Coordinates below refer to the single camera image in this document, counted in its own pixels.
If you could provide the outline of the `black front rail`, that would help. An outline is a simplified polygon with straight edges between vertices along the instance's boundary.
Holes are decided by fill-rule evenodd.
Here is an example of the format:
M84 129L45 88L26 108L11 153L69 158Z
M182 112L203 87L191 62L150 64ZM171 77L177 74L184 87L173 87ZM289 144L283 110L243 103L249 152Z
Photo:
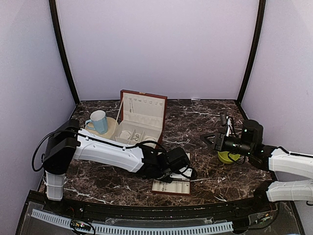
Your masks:
M40 192L31 191L34 199L44 204L44 207L60 215L67 215L78 219L105 220L135 219L135 220L185 220L213 218L214 220L246 220L250 215L268 212L276 216L280 210L278 203L261 203L253 198L224 202L216 204L204 204L196 206L173 207L136 207L106 205L92 202L84 202L73 199L51 201Z

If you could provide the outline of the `right black frame post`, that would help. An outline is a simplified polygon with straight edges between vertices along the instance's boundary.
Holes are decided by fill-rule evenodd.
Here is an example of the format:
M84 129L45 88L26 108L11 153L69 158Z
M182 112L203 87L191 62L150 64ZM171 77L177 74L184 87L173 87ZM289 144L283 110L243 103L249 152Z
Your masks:
M263 26L266 2L267 2L266 0L259 0L257 17L256 17L256 24L255 24L255 29L254 29L254 33L253 33L250 53L249 53L249 57L247 60L246 69L245 69L242 84L241 84L241 87L239 90L239 94L238 94L237 99L236 99L237 106L241 106L241 104L242 104L242 101L244 99L246 89L247 89L247 86L249 83L249 79L250 79L250 76L252 73L252 68L254 65L255 58L256 58L257 49L258 49L259 40L260 40L260 36L261 36L261 31L262 31L262 26Z

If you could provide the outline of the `beige saucer plate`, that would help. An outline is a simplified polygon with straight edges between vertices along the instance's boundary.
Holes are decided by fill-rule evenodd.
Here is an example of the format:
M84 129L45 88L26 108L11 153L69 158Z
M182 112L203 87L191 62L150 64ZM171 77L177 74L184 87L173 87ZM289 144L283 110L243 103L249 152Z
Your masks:
M111 117L107 118L107 122L108 122L108 131L104 134L99 134L97 131L92 130L91 128L93 128L93 124L91 122L85 125L85 129L94 135L100 136L105 139L110 139L113 136L116 128L118 127L118 122Z

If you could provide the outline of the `brown leather jewelry box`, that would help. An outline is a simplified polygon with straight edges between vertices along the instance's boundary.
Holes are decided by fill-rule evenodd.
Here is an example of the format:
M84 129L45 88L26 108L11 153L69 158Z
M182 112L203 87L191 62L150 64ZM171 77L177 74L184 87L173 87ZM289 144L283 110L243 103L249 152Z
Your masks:
M162 142L167 97L121 90L121 122L111 140L135 145L142 141Z

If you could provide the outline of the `black frame post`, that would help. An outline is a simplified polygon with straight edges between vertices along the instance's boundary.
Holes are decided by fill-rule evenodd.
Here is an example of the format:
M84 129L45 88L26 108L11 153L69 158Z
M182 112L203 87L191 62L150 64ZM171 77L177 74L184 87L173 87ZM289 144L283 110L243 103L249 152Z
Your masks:
M239 94L238 94L237 99L236 99L237 106L241 106L241 104L242 104L242 101L244 99L246 89L247 89L247 86L249 83L249 79L250 79L250 76L252 73L252 68L254 65L255 58L256 58L257 49L258 49L259 40L260 40L260 36L261 36L261 31L262 31L262 26L263 26L266 2L267 2L266 0L259 0L257 17L256 17L256 24L255 24L255 29L254 29L254 33L253 33L250 53L249 53L249 57L247 60L246 69L245 69L242 84L241 84L241 87L239 90Z
M67 54L66 54L66 49L65 45L63 42L63 37L62 37L62 32L61 32L61 25L58 17L58 10L57 10L57 1L56 0L49 0L49 8L50 8L50 14L51 14L51 19L52 19L52 24L53 24L53 29L54 29L54 34L57 42L57 47L59 50L59 55L61 58L62 66L64 69L64 73L67 79L67 83L72 95L72 98L74 100L74 103L78 105L80 103L80 99L78 96L78 92L76 90L74 80L70 71L70 66L69 62L67 59Z

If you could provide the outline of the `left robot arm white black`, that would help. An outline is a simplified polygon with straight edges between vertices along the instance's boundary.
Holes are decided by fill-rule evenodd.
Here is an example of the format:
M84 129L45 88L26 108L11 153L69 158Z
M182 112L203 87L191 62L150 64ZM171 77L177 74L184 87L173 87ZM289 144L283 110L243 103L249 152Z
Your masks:
M41 156L42 165L32 169L35 172L45 171L46 196L50 206L58 213L66 213L69 209L63 192L66 173L73 159L115 166L165 183L180 177L190 180L197 176L181 147L166 150L157 141L148 139L133 145L116 142L80 128L76 119L66 121L43 137L33 153L34 157L44 142L46 148Z

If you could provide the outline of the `left black frame post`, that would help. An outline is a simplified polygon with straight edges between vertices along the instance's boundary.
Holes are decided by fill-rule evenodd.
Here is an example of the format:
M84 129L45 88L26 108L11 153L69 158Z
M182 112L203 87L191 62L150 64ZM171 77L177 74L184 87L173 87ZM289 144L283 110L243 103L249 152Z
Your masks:
M53 24L53 29L54 29L54 34L57 42L57 47L59 50L59 55L61 58L62 66L64 69L64 73L67 79L67 83L72 95L72 98L74 100L74 103L78 105L80 103L80 99L78 96L78 92L76 90L74 80L70 71L70 66L69 62L67 59L67 54L66 54L66 49L65 45L63 42L63 37L62 37L62 32L61 32L61 25L58 17L58 10L57 10L57 1L56 0L49 0L49 8L50 8L50 14L51 14L51 19L52 19L52 24Z

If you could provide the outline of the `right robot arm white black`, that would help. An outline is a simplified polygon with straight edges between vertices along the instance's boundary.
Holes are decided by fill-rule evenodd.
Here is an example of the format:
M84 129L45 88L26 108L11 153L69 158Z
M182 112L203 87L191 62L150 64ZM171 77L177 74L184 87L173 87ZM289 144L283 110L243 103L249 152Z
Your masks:
M305 201L308 206L312 206L313 156L263 144L263 126L257 121L244 120L240 137L214 132L203 134L200 139L218 152L247 157L248 162L257 169L305 177L302 181L262 182L250 200L249 207L253 212L261 212L268 202Z

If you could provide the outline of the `green plastic bowl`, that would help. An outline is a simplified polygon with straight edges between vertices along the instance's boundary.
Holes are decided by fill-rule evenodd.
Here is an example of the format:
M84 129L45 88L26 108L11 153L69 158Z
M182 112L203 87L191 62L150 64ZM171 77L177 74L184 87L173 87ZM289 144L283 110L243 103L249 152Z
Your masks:
M235 161L239 160L240 154L231 154L227 151L218 152L218 158L224 164L232 164Z

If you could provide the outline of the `blue ceramic mug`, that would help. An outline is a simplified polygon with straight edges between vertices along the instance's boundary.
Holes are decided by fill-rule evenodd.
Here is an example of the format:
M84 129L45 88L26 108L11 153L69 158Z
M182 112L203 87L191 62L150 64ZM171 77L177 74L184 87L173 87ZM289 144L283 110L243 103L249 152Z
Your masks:
M105 111L97 110L91 113L90 119L85 121L88 129L94 130L99 134L105 134L108 131L108 121Z

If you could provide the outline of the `beige jewelry tray insert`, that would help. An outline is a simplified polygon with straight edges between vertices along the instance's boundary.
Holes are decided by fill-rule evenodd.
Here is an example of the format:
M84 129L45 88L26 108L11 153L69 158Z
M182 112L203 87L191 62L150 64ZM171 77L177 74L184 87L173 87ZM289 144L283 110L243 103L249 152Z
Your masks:
M167 194L167 195L191 195L190 179L180 174L172 173L170 178L171 183L154 180L152 184L152 193Z

